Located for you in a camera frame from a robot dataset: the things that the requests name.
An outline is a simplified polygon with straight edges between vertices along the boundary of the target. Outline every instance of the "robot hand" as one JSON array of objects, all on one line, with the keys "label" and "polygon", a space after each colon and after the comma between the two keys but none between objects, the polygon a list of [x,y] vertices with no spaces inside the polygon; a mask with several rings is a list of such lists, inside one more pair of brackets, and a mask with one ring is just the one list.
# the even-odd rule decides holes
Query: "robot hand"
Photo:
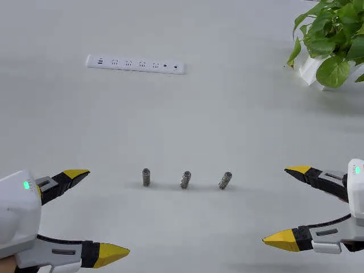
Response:
[{"label": "robot hand", "polygon": [[89,174],[69,169],[54,177],[34,180],[20,171],[0,180],[0,259],[14,255],[15,273],[34,273],[51,266],[51,273],[99,268],[129,254],[107,243],[65,241],[38,234],[42,205],[61,196]]},{"label": "robot hand", "polygon": [[283,230],[263,239],[267,245],[288,251],[314,249],[318,253],[341,253],[364,249],[364,161],[349,162],[348,173],[320,171],[310,166],[285,169],[294,178],[349,203],[350,214],[339,219]]}]

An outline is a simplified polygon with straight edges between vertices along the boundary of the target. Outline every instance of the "yellow fingertip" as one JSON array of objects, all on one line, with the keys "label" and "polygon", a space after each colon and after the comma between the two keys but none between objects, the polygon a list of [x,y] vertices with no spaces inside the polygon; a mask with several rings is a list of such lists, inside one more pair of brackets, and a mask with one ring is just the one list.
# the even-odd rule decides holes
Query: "yellow fingertip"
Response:
[{"label": "yellow fingertip", "polygon": [[42,191],[40,190],[40,188],[38,186],[36,186],[36,190],[38,191],[39,197],[42,199]]},{"label": "yellow fingertip", "polygon": [[286,169],[290,169],[291,171],[296,171],[305,174],[311,166],[295,166],[295,167],[288,167]]},{"label": "yellow fingertip", "polygon": [[266,245],[274,246],[279,249],[284,249],[292,252],[299,252],[295,236],[292,229],[283,230],[276,234],[270,235],[263,239]]},{"label": "yellow fingertip", "polygon": [[89,173],[90,171],[88,169],[66,169],[63,172],[69,178],[74,179],[74,178],[78,177],[79,175],[83,175],[85,173]]},{"label": "yellow fingertip", "polygon": [[93,268],[100,268],[124,258],[130,250],[109,243],[100,243],[100,252]]}]

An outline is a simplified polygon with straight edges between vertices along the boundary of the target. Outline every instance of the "spring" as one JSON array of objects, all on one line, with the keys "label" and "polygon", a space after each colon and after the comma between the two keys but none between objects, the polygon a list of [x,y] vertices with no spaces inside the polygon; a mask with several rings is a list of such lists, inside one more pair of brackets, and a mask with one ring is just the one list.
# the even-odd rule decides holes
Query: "spring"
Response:
[{"label": "spring", "polygon": [[233,177],[233,174],[231,172],[225,172],[220,183],[218,183],[219,188],[225,189],[232,177]]},{"label": "spring", "polygon": [[191,179],[191,173],[189,171],[185,171],[183,173],[181,184],[180,184],[182,189],[187,189],[188,182],[190,181],[190,179]]},{"label": "spring", "polygon": [[142,172],[143,176],[143,186],[147,187],[150,184],[150,171],[149,169],[145,168]]}]

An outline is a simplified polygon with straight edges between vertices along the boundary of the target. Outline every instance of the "green leaf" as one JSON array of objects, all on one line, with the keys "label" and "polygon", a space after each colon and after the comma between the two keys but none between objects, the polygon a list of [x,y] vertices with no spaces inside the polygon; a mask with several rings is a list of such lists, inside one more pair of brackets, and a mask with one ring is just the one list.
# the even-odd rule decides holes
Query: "green leaf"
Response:
[{"label": "green leaf", "polygon": [[352,3],[346,4],[339,9],[337,14],[344,24],[357,23],[359,19]]},{"label": "green leaf", "polygon": [[355,66],[363,64],[364,63],[364,58],[359,58],[355,60]]},{"label": "green leaf", "polygon": [[294,26],[293,31],[292,31],[293,38],[295,38],[295,31],[296,31],[296,29],[298,28],[298,26],[300,25],[300,23],[302,23],[303,20],[307,18],[307,16],[308,16],[308,14],[307,13],[304,13],[304,14],[299,15],[295,19],[295,26]]},{"label": "green leaf", "polygon": [[303,37],[307,34],[307,26],[307,24],[304,24],[300,27],[300,31],[302,32]]},{"label": "green leaf", "polygon": [[355,82],[361,82],[364,81],[364,74],[357,78]]},{"label": "green leaf", "polygon": [[314,6],[312,9],[310,9],[306,13],[299,15],[295,19],[295,26],[294,26],[293,31],[292,31],[293,38],[295,37],[295,31],[296,31],[296,29],[303,22],[303,20],[307,18],[307,16],[309,16],[309,15],[316,15],[316,16],[318,16],[319,13],[321,12],[321,10],[324,7],[328,7],[330,4],[331,3],[327,3],[326,0],[322,0],[321,2],[319,2],[316,6]]},{"label": "green leaf", "polygon": [[347,38],[345,36],[343,29],[340,30],[338,33],[336,33],[335,36],[332,36],[330,40],[333,41],[338,46],[341,46],[347,42]]},{"label": "green leaf", "polygon": [[353,44],[351,45],[346,58],[348,60],[356,60],[363,57],[364,57],[364,36],[357,36],[355,39],[353,39]]},{"label": "green leaf", "polygon": [[350,64],[342,57],[335,56],[325,60],[316,72],[317,81],[327,87],[341,86],[350,74]]},{"label": "green leaf", "polygon": [[351,39],[353,35],[357,33],[357,31],[360,29],[362,23],[351,23],[351,24],[342,24],[342,28],[345,31],[345,35]]},{"label": "green leaf", "polygon": [[329,55],[335,49],[335,43],[329,39],[315,40],[307,48],[311,58],[316,58],[322,55]]},{"label": "green leaf", "polygon": [[298,37],[296,38],[296,42],[295,42],[295,47],[293,48],[293,51],[287,61],[287,64],[290,67],[293,67],[294,63],[295,63],[295,58],[298,56],[298,54],[301,52],[301,43],[300,40],[298,39]]},{"label": "green leaf", "polygon": [[331,18],[334,17],[333,14],[324,12],[321,13],[312,23],[309,28],[309,32],[314,33],[317,31],[323,31],[324,26],[331,21]]},{"label": "green leaf", "polygon": [[364,35],[364,23],[363,23],[362,27],[358,30],[356,35]]},{"label": "green leaf", "polygon": [[364,10],[364,0],[353,0],[353,5],[357,12]]},{"label": "green leaf", "polygon": [[340,3],[340,5],[344,6],[348,3],[350,3],[350,0],[338,0],[338,2]]}]

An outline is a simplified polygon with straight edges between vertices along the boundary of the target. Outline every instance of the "electrical outlet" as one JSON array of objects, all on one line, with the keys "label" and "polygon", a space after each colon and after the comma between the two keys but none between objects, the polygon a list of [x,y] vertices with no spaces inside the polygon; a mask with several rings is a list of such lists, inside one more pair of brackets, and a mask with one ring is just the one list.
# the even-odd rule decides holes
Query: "electrical outlet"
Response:
[{"label": "electrical outlet", "polygon": [[86,66],[130,71],[184,74],[184,64],[178,61],[146,60],[108,55],[89,55]]}]

